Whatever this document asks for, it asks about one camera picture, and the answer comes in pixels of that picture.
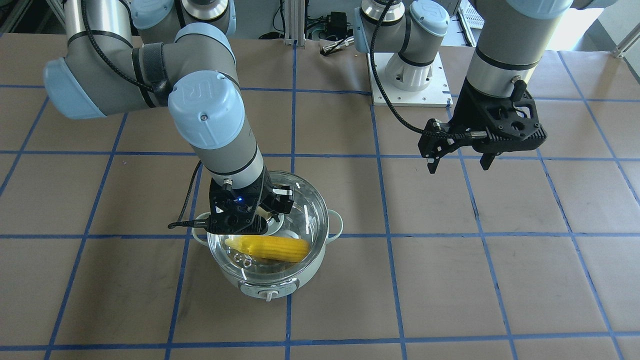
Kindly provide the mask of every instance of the white mounting plate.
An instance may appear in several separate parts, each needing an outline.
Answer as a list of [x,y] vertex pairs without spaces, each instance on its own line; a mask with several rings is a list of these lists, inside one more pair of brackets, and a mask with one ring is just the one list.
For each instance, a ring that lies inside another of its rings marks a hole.
[[[447,84],[447,78],[442,68],[442,60],[440,59],[440,53],[436,54],[436,58],[433,60],[431,66],[431,72],[433,75],[430,77],[430,84],[426,89],[418,92],[409,92],[396,88],[385,75],[385,67],[393,53],[375,53],[376,69],[378,70],[378,77],[382,83],[382,87],[385,89],[387,96],[391,100],[394,106],[422,106],[430,108],[444,108],[447,105],[452,104],[451,93],[449,84]],[[373,105],[384,105],[387,103],[382,98],[382,93],[376,85],[376,81],[373,78],[373,71],[371,71],[371,61],[367,57],[369,63],[369,79],[371,80],[371,93],[373,98]]]

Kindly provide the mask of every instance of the pot handle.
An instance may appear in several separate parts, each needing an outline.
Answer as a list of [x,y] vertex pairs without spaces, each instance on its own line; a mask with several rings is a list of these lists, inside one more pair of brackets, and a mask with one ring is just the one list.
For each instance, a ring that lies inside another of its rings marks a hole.
[[336,235],[333,235],[330,238],[327,237],[325,244],[329,244],[333,240],[336,240],[337,238],[339,238],[340,235],[342,235],[342,230],[344,229],[344,221],[342,221],[342,216],[340,216],[340,214],[338,214],[338,212],[335,210],[327,209],[327,212],[329,213],[329,215],[333,215],[335,216],[336,219],[338,219],[338,222],[340,222],[340,230],[338,230],[338,233]]

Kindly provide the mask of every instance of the floor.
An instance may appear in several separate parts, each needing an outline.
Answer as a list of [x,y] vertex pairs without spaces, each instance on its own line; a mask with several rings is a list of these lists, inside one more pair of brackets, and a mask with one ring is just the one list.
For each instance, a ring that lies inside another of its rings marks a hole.
[[[640,85],[623,61],[546,52],[540,150],[483,172],[465,149],[430,175],[418,136],[371,106],[365,56],[232,41],[267,166],[345,221],[317,275],[267,303],[166,228],[196,163],[166,110],[55,110],[41,73],[65,42],[0,37],[1,360],[640,359]],[[453,102],[472,51],[442,48]],[[418,126],[451,111],[400,109]]]

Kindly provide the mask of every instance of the glass lid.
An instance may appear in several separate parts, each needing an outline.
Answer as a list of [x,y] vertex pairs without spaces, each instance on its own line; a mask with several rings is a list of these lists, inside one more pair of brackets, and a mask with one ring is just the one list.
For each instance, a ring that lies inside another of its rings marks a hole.
[[[324,199],[309,182],[289,172],[269,174],[273,184],[291,186],[291,213],[268,218],[265,235],[207,234],[220,267],[239,280],[257,284],[274,284],[300,273],[320,253],[329,231]],[[257,213],[271,216],[261,209]]]

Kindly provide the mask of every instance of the yellow corn cob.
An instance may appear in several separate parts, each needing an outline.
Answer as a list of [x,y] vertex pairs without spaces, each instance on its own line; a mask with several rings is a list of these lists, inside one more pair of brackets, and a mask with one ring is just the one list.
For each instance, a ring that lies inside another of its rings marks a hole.
[[279,236],[233,235],[225,245],[243,254],[291,263],[299,263],[309,253],[305,240]]

